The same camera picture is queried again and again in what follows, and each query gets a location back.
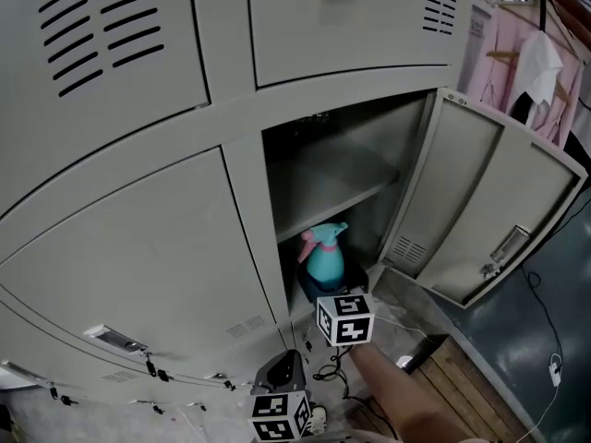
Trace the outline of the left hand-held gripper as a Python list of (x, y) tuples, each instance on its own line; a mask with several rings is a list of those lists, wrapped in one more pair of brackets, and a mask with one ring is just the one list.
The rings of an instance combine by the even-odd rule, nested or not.
[(272, 358), (256, 374), (248, 398), (248, 423), (258, 442), (294, 442), (311, 416), (303, 360), (297, 350)]

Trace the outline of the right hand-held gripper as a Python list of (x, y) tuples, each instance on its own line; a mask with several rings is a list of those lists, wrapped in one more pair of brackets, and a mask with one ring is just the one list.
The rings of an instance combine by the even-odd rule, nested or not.
[(359, 265), (344, 267), (345, 289), (320, 291), (306, 265), (297, 268), (297, 282), (314, 306), (316, 330), (331, 347), (355, 346), (371, 341), (375, 305), (368, 293), (368, 275)]

